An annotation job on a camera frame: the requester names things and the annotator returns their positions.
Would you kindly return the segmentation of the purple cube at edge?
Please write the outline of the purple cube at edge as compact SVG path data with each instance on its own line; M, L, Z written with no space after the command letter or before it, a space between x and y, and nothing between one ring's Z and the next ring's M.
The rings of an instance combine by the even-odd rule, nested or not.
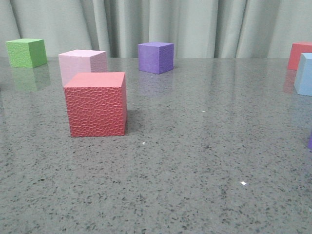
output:
M309 138L308 148L312 149L312 134L310 135L310 138Z

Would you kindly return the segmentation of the grey-green curtain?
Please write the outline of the grey-green curtain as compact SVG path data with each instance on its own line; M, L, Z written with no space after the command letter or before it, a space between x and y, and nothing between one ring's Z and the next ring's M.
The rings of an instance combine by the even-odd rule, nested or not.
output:
M170 42L177 58L287 58L312 39L309 0L3 0L5 42L44 39L56 56L74 49L135 58L137 45Z

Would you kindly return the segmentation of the pink foam cube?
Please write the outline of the pink foam cube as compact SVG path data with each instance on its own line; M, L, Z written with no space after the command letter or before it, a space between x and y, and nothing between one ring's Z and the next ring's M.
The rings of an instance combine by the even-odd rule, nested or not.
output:
M62 85L77 73L107 72L107 53L97 50L73 50L58 55Z

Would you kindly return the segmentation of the green foam cube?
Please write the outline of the green foam cube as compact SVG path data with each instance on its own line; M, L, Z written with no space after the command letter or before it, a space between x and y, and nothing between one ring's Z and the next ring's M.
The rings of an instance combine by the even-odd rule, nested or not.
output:
M47 64L43 39L16 39L5 42L12 67L34 68Z

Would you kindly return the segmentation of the light blue foam cube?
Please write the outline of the light blue foam cube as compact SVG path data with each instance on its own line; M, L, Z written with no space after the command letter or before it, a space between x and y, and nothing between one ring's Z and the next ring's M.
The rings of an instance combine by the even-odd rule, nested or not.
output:
M296 73L294 87L299 95L312 95L312 54L302 53Z

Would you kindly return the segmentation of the large red textured cube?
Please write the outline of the large red textured cube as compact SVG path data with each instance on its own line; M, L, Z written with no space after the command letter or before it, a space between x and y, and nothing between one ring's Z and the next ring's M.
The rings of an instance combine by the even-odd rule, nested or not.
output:
M64 86L64 94L72 137L125 134L124 72L78 73Z

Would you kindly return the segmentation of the red cube at right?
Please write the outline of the red cube at right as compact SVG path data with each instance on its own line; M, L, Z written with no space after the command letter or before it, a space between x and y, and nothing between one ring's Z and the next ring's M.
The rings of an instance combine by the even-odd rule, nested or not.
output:
M311 53L311 52L312 52L312 42L311 41L294 42L292 44L287 69L297 70L301 54L302 53Z

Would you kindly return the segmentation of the purple foam cube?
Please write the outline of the purple foam cube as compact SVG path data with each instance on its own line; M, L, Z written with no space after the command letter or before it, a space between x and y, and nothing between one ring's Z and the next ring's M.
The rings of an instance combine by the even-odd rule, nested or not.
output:
M137 45L140 71L163 74L174 68L174 44L147 42Z

